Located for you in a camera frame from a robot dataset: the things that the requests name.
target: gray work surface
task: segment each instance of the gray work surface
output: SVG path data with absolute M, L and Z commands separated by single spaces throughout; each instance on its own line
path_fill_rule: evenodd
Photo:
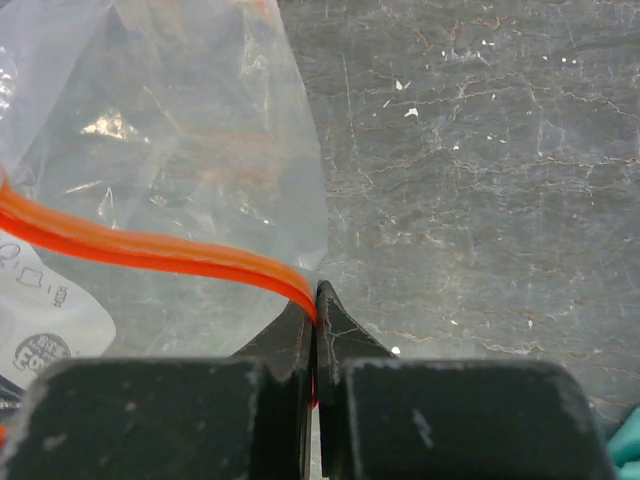
M 403 358 L 559 363 L 611 428 L 640 402 L 640 4 L 281 9 L 350 313 Z

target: printed logo on bag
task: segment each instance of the printed logo on bag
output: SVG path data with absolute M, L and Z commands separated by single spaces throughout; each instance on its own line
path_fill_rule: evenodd
M 56 360 L 71 357 L 67 344 L 57 335 L 41 333 L 24 340 L 16 350 L 13 365 L 21 372 L 40 373 Z

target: gray countertop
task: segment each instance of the gray countertop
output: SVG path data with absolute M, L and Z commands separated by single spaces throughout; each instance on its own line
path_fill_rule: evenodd
M 557 362 L 640 401 L 640 6 L 290 0 L 321 273 L 402 357 Z

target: teal object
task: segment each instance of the teal object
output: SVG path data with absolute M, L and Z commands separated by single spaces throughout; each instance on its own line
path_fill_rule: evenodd
M 609 440 L 609 453 L 620 480 L 640 480 L 640 408 Z

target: white label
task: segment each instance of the white label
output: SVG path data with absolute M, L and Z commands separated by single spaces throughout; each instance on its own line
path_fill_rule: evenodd
M 115 335 L 96 299 L 0 230 L 0 376 L 24 389 L 56 360 L 101 355 Z

